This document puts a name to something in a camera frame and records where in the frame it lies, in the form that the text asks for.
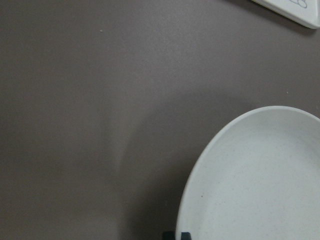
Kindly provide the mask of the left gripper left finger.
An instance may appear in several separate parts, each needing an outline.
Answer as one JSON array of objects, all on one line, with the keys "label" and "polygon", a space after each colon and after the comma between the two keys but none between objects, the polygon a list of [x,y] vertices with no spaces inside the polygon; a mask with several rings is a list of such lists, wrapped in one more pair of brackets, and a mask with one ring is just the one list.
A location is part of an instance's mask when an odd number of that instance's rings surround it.
[{"label": "left gripper left finger", "polygon": [[162,233],[162,240],[175,240],[175,232],[174,231],[164,231]]}]

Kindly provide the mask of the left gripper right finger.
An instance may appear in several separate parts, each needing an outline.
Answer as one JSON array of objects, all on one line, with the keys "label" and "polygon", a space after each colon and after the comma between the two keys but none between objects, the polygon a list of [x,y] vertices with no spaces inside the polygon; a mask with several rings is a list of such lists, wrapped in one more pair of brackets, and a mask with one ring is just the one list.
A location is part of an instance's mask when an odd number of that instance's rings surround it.
[{"label": "left gripper right finger", "polygon": [[192,236],[190,232],[182,232],[180,236],[180,240],[192,240]]}]

